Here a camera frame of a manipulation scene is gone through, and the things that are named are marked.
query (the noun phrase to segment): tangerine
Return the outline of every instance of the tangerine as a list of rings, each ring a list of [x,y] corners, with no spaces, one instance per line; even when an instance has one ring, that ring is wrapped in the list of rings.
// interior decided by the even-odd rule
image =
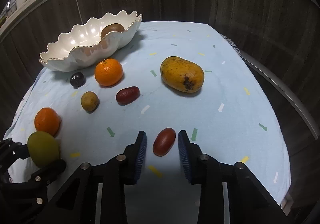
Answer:
[[[98,63],[94,71],[94,77],[98,84],[111,86],[116,84],[123,76],[122,65],[113,58],[104,59]]]
[[[50,135],[56,134],[60,126],[60,118],[52,108],[42,108],[35,117],[37,131],[44,131]]]

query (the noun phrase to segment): mango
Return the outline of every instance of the mango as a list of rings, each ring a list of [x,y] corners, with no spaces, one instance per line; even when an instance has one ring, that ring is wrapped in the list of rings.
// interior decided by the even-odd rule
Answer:
[[[39,168],[60,158],[58,142],[44,131],[32,133],[28,138],[27,147],[31,159]]]
[[[204,72],[200,66],[177,56],[164,59],[160,72],[167,85],[182,92],[197,92],[204,82]]]

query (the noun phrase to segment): table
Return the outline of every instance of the table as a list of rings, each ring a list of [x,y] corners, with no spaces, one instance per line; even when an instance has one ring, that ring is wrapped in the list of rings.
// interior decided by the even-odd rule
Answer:
[[[161,81],[160,64],[168,56],[195,62],[205,71],[199,92],[181,93]],[[69,83],[73,72],[43,69],[5,135],[25,144],[35,131],[34,117],[43,107],[53,108],[62,117],[56,138],[67,168],[48,186],[49,197],[81,163],[106,163],[134,143],[143,130],[148,143],[141,178],[137,185],[125,187],[128,223],[196,223],[200,186],[185,179],[177,141],[164,157],[152,152],[158,133],[171,127],[177,134],[186,130],[189,137],[197,130],[194,142],[219,162],[245,161],[281,202],[291,177],[277,118],[250,70],[218,32],[206,24],[143,22],[133,40],[112,57],[122,64],[124,78],[111,88],[98,85],[94,66],[81,70],[86,84],[78,89]],[[138,86],[141,96],[129,105],[118,105],[116,93],[130,86]],[[80,104],[87,91],[100,99],[94,113],[85,112]],[[107,128],[115,133],[113,137]],[[22,182],[36,170],[29,158],[17,160],[9,174],[13,182]]]

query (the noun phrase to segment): green arrow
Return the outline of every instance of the green arrow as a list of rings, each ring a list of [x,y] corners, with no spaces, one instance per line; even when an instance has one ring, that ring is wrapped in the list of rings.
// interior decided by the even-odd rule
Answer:
[[[193,132],[192,132],[191,141],[196,141],[197,132],[198,132],[198,130],[196,128],[194,128]]]
[[[262,127],[262,128],[264,129],[264,131],[267,131],[267,130],[268,130],[268,129],[267,129],[264,125],[262,125],[261,123],[259,123],[259,126]]]
[[[115,133],[111,130],[110,127],[107,128],[107,131],[109,132],[110,136],[114,137]]]
[[[154,77],[157,76],[156,73],[153,70],[151,70],[150,72],[153,74]]]

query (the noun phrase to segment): yellow mango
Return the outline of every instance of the yellow mango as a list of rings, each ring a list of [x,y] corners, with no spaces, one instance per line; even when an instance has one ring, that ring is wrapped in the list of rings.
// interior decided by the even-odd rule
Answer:
[[[164,59],[160,72],[167,85],[182,92],[196,92],[204,82],[204,72],[200,66],[177,56]]]

